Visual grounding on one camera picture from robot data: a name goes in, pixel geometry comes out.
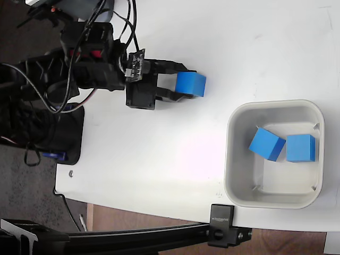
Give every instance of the dark floor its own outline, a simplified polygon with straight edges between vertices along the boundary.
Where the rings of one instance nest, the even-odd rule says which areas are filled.
[[[27,16],[28,7],[0,0],[0,62],[17,63],[28,57],[43,55],[60,47],[60,30],[49,21],[31,21],[24,27],[16,25]],[[43,158],[37,167],[23,162],[24,151],[0,146],[0,218],[29,219],[60,231],[76,231],[62,198],[52,189],[56,164]],[[68,200],[71,211],[86,215],[86,204]]]

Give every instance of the red component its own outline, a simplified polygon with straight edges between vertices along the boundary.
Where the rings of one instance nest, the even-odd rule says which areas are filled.
[[[73,52],[74,52],[74,50],[71,49],[70,50],[70,56],[71,57],[73,56]],[[93,50],[93,51],[91,51],[91,56],[95,57],[95,58],[101,58],[101,51],[100,50]]]
[[[91,55],[96,58],[101,58],[101,51],[100,50],[93,50],[91,51]]]

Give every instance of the plastic container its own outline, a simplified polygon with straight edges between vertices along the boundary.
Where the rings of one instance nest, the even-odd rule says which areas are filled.
[[[286,161],[286,145],[276,162],[265,160],[248,147],[264,128],[283,139],[311,134],[316,139],[316,161]],[[308,100],[248,103],[229,119],[225,191],[243,207],[301,209],[317,198],[324,171],[325,121],[320,109]]]

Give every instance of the white tabletop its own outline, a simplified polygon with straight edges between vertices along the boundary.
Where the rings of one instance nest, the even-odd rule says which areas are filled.
[[[126,15],[126,1],[116,1],[115,8]],[[114,17],[113,24],[117,38],[123,22]],[[143,0],[137,37],[146,58],[181,62],[207,76],[205,96],[157,101],[151,111],[125,106],[123,91],[98,91],[85,104],[79,162],[57,166],[58,192],[138,213],[209,222],[212,203],[232,205],[224,167],[233,110],[251,101],[308,99],[326,122],[320,196],[300,210],[236,207],[233,223],[340,231],[339,1]],[[167,78],[162,84],[169,84]]]

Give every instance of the black bracket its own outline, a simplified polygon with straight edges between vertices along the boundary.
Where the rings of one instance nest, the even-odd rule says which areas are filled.
[[[210,225],[114,232],[61,233],[29,220],[1,219],[0,246],[19,255],[157,254],[198,243],[228,248],[251,239],[251,228],[233,227],[233,206],[212,205]]]
[[[59,21],[64,22],[65,24],[73,21],[73,17],[60,11],[57,8],[54,8],[52,11],[52,7],[49,5],[40,5],[38,7],[31,7],[28,11],[27,15],[29,16],[26,20],[21,22],[19,25],[16,26],[16,28],[20,28],[23,25],[27,24],[29,21],[36,19],[36,20],[44,20],[48,19],[53,27],[56,27],[59,25]]]
[[[211,205],[208,245],[237,246],[251,239],[252,229],[233,227],[234,206]]]

